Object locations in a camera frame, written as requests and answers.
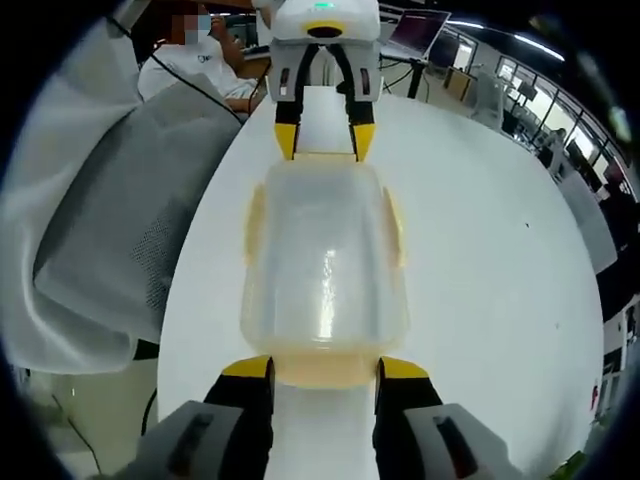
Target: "white table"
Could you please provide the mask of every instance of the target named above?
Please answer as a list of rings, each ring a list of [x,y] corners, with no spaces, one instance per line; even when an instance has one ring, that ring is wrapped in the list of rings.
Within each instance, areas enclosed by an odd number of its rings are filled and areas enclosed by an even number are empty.
[[[301,149],[348,152],[341,98],[307,87],[305,102]],[[160,418],[253,355],[239,330],[243,226],[254,186],[281,158],[274,110],[263,102],[235,139],[184,243],[162,332]],[[367,161],[403,212],[408,254],[411,331],[391,354],[429,370],[445,402],[539,478],[583,447],[602,373],[597,286],[571,211],[537,159],[469,119],[383,95],[376,123]]]

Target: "white mesh chair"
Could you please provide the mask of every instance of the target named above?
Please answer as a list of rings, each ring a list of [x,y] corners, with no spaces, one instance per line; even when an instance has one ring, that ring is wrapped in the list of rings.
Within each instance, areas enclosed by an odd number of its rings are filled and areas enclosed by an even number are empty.
[[[240,128],[182,83],[143,104],[110,35],[98,25],[49,80],[0,190],[0,319],[21,367],[114,371],[159,341],[191,218]]]

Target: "ceiling light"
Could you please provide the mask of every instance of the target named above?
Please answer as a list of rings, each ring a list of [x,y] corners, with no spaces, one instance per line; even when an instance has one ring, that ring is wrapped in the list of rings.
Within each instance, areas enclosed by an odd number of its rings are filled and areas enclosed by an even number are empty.
[[[484,29],[484,25],[480,25],[479,23],[461,22],[459,20],[447,20],[447,23],[449,25],[459,25],[461,27],[478,28],[480,30]]]
[[[514,37],[516,38],[516,40],[520,40],[521,42],[526,43],[527,45],[531,45],[532,47],[542,50],[544,53],[551,55],[554,58],[557,58],[561,62],[564,62],[564,57],[560,55],[558,52],[554,52],[550,48],[545,47],[544,45],[540,45],[538,42],[534,42],[530,38],[523,37],[522,35],[514,35]]]

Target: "black cable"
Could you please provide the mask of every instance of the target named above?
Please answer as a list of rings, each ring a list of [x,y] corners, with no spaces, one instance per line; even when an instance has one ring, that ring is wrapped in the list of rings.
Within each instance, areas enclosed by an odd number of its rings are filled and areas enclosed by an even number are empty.
[[[153,401],[156,399],[158,395],[158,389],[156,388],[149,401],[147,402],[147,406],[144,409],[144,414],[142,415],[142,426],[140,427],[140,436],[143,437],[145,433],[147,433],[147,422],[149,421],[149,412],[151,412],[151,406],[153,405]]]
[[[267,73],[269,73],[269,68],[271,68],[271,58],[269,58],[269,61],[267,62],[267,66],[265,67],[264,72],[262,72],[262,75],[260,75],[260,78],[258,78],[258,82],[256,83],[256,86],[253,88],[251,95],[249,95],[249,112],[250,112],[249,116],[253,115],[253,112],[251,111],[251,100],[253,100],[253,96],[258,91],[258,88],[260,88],[260,84],[264,80],[264,77],[266,77]]]
[[[424,99],[425,103],[429,103],[429,93],[431,92],[431,85],[429,84],[429,80],[427,80],[427,74],[422,72],[422,79],[424,80],[424,83],[427,84],[427,96]]]
[[[60,402],[58,401],[58,399],[56,398],[55,395],[51,394],[51,397],[53,397],[53,401],[56,402],[56,404],[58,405],[58,408],[60,409],[60,411],[62,412],[62,414],[65,416],[65,418],[67,419],[67,423],[71,426],[71,428],[73,429],[74,432],[76,432],[76,435],[78,435],[78,437],[80,438],[80,440],[82,440],[82,443],[84,443],[87,448],[89,449],[89,451],[91,452],[91,455],[93,456],[93,461],[96,463],[96,468],[98,469],[98,473],[100,475],[102,475],[102,469],[100,468],[100,462],[98,462],[98,457],[96,455],[96,451],[93,449],[93,447],[89,444],[89,442],[87,442],[87,439],[84,438],[84,435],[82,435],[80,433],[80,430],[78,430],[78,427],[75,426],[75,424],[71,421],[71,418],[69,418],[69,415],[67,415],[64,411],[64,408],[62,408],[62,405],[60,404]]]
[[[389,85],[387,85],[385,83],[385,88],[387,89],[387,92],[391,93],[391,87],[393,87],[394,85],[397,85],[398,83],[400,83],[402,80],[404,80],[405,78],[407,78],[409,75],[411,75],[412,69],[410,68],[409,70],[407,70],[407,73],[405,73],[403,76],[401,76],[400,78],[398,78],[397,80],[394,80],[393,82],[391,82]]]
[[[122,34],[124,34],[125,36],[127,36],[131,41],[133,41],[133,38],[131,38],[131,33],[124,28],[116,19],[114,19],[113,17],[105,17],[107,19],[107,21],[109,23],[111,23],[114,27],[116,27]],[[204,95],[205,97],[207,97],[209,100],[211,100],[213,103],[215,103],[216,105],[219,105],[220,107],[224,108],[227,112],[229,112],[231,115],[233,115],[233,118],[235,118],[238,123],[240,125],[243,124],[242,120],[240,119],[240,117],[238,117],[235,112],[233,110],[231,110],[227,105],[225,105],[223,102],[215,99],[214,97],[212,97],[211,95],[209,95],[207,92],[205,92],[204,90],[202,90],[200,87],[198,87],[197,85],[194,85],[193,83],[191,83],[190,81],[188,81],[187,79],[181,77],[180,75],[178,75],[176,72],[174,72],[173,70],[171,70],[169,67],[167,67],[167,65],[164,64],[164,62],[162,62],[158,57],[156,57],[155,53],[151,54],[151,58],[153,58],[153,60],[160,65],[164,70],[166,70],[167,73],[169,73],[171,76],[175,77],[176,79],[180,80],[182,83],[184,83],[185,85],[188,85],[189,87],[193,88],[196,92],[201,93],[202,95]]]

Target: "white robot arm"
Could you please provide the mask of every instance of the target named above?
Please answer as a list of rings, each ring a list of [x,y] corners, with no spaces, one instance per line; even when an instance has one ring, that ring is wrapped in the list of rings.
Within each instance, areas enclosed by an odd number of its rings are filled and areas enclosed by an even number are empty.
[[[272,6],[269,93],[277,103],[276,138],[293,160],[303,110],[304,84],[313,58],[325,47],[342,71],[346,113],[356,160],[364,161],[380,96],[380,15],[375,0],[275,0]]]

